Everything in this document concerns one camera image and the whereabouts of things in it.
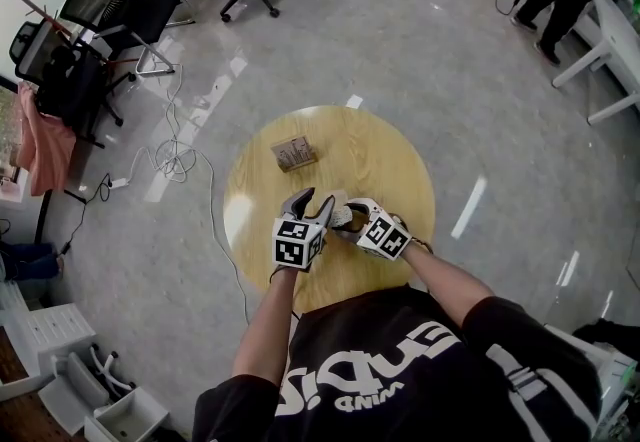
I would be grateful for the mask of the person's left forearm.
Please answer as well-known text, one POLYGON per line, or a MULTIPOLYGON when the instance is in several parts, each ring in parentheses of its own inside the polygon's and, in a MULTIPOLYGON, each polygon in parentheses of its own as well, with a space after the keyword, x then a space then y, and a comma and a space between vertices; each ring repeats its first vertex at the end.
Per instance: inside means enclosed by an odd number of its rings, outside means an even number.
POLYGON ((232 377, 250 375, 280 386, 288 358, 293 297, 298 270, 280 268, 246 329, 236 351, 232 377))

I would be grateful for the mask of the black bag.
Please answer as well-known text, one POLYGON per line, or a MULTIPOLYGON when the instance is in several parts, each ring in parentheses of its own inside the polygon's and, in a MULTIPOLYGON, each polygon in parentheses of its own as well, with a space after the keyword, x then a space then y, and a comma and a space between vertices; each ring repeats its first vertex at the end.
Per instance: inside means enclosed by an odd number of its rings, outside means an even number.
POLYGON ((621 325, 603 318, 576 329, 572 335, 590 344, 603 343, 640 361, 640 326, 621 325))

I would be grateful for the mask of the person's black printed t-shirt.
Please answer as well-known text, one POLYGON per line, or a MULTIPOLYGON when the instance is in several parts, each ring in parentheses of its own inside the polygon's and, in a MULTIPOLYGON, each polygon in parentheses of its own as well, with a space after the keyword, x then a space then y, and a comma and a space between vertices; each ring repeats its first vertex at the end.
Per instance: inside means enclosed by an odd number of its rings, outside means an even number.
POLYGON ((456 325, 402 286, 302 315, 282 383, 202 393, 192 442, 590 442, 601 393, 518 304, 486 298, 456 325))

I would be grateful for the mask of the pink cloth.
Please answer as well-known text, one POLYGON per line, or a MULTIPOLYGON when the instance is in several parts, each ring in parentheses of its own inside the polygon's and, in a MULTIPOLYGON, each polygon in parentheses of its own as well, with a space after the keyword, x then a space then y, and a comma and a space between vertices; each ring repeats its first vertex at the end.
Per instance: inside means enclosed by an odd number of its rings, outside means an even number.
POLYGON ((76 135, 59 117, 42 115, 35 104, 35 91, 26 82, 18 85, 21 109, 21 143, 16 163, 30 176, 30 193, 43 196, 63 191, 69 173, 76 135))

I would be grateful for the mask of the white open box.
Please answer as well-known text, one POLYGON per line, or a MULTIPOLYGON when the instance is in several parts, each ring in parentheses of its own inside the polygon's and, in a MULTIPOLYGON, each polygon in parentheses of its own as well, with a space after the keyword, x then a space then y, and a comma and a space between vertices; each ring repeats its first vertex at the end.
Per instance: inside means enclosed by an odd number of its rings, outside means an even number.
POLYGON ((147 442, 169 411, 142 387, 84 420, 87 442, 147 442))

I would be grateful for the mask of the white desk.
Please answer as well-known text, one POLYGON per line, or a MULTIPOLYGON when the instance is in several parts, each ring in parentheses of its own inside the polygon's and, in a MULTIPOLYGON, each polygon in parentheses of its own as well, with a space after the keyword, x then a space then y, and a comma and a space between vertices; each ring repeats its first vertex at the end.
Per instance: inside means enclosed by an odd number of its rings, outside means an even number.
POLYGON ((611 59, 618 61, 631 80, 630 93, 613 104, 587 117, 589 125, 605 120, 632 105, 640 103, 640 36, 612 0, 593 0, 599 19, 600 40, 592 49, 556 76, 551 84, 563 86, 581 71, 596 70, 611 59))

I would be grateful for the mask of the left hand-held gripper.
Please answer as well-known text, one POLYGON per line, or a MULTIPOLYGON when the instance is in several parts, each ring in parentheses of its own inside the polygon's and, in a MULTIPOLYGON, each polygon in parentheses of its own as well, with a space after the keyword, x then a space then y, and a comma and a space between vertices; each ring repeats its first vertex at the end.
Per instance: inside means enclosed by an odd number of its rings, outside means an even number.
POLYGON ((314 193, 314 187, 305 188, 281 205, 280 217, 274 220, 272 228, 272 259, 277 268, 308 272, 325 246, 335 197, 329 195, 316 214, 305 216, 306 206, 314 193))

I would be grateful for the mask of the small brown cardboard box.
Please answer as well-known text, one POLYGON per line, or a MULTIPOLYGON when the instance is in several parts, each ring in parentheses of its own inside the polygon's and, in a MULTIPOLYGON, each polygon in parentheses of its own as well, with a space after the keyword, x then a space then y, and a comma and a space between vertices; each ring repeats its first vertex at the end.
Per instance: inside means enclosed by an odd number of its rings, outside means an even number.
POLYGON ((305 135, 291 137, 271 146, 279 169, 285 173, 316 163, 317 153, 305 135))

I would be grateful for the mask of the wooden coat rack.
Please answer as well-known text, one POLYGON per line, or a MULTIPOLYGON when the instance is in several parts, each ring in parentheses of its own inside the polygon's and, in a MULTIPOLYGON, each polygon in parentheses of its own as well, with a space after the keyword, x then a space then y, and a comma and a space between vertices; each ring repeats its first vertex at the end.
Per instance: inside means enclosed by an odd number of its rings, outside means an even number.
POLYGON ((99 53, 108 63, 133 63, 134 58, 118 58, 119 51, 113 51, 102 40, 93 37, 93 31, 76 23, 60 21, 58 10, 50 13, 45 5, 39 6, 32 0, 0 0, 0 74, 14 77, 14 65, 9 57, 9 49, 15 33, 24 22, 38 23, 42 19, 51 22, 55 29, 72 44, 87 44, 91 51, 99 53))

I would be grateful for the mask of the large black-framed window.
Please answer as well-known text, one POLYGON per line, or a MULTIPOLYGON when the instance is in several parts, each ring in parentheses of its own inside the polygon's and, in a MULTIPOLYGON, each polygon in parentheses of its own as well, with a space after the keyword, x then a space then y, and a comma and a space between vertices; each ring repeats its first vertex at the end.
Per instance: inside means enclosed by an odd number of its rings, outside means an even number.
POLYGON ((17 84, 0 74, 0 183, 16 183, 16 158, 21 143, 21 111, 17 84))

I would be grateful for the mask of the person's right forearm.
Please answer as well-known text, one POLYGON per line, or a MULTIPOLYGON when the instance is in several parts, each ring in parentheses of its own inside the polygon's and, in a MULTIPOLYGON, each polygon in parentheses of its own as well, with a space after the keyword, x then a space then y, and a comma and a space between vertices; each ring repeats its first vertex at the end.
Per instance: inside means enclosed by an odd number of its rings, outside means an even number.
POLYGON ((402 258, 439 303, 449 318, 461 327, 468 313, 481 301, 494 296, 482 281, 431 254, 416 242, 409 243, 402 258))

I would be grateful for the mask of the white storage cabinet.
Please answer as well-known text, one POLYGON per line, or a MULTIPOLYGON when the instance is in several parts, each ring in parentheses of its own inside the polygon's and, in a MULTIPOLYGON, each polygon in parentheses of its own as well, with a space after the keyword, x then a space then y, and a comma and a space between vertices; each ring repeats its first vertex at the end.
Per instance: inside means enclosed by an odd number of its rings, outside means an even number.
POLYGON ((96 337, 75 303, 33 311, 0 310, 0 327, 29 378, 51 375, 52 356, 83 353, 96 337))

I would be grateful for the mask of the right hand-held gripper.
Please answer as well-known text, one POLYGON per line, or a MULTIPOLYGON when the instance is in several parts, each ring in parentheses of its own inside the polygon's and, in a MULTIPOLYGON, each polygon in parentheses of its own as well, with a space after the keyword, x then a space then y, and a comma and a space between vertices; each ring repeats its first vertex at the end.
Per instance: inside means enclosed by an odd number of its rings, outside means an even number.
POLYGON ((332 228, 336 236, 372 255, 395 261, 411 241, 410 233, 372 198, 353 198, 346 206, 366 225, 347 223, 332 228))

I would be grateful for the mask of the black mesh office chair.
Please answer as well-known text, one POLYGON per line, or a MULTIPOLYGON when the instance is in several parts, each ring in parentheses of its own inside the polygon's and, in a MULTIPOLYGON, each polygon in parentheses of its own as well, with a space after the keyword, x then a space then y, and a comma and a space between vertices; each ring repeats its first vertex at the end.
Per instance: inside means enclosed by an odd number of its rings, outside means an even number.
POLYGON ((156 48, 167 28, 189 25, 193 18, 173 22, 176 8, 188 0, 66 0, 60 18, 75 23, 112 50, 143 49, 136 64, 139 76, 171 75, 175 66, 156 48))

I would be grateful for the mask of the black mesh chair with headrest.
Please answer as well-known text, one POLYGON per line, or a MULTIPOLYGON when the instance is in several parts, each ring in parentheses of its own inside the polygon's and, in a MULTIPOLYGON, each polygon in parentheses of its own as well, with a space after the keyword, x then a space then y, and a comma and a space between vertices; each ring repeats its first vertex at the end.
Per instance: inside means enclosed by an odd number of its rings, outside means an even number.
POLYGON ((136 75, 129 72, 115 78, 108 64, 87 44, 71 43, 46 20, 25 22, 13 38, 9 56, 15 75, 36 86, 38 111, 61 119, 81 140, 104 147, 94 134, 102 110, 118 127, 123 125, 124 119, 112 108, 108 96, 121 83, 134 82, 136 75))

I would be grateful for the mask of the white swivel chair base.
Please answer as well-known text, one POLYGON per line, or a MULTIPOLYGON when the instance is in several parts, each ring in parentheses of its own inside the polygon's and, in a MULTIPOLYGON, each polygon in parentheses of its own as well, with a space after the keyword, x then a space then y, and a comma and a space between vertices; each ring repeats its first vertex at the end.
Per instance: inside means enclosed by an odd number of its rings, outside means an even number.
POLYGON ((99 359, 99 351, 99 345, 97 343, 92 343, 89 348, 91 358, 93 360, 97 374, 104 379, 109 390, 118 397, 121 397, 123 394, 127 394, 135 390, 137 388, 137 385, 134 382, 124 383, 115 378, 112 374, 112 367, 119 359, 119 354, 116 351, 111 351, 106 359, 104 361, 101 361, 99 359))

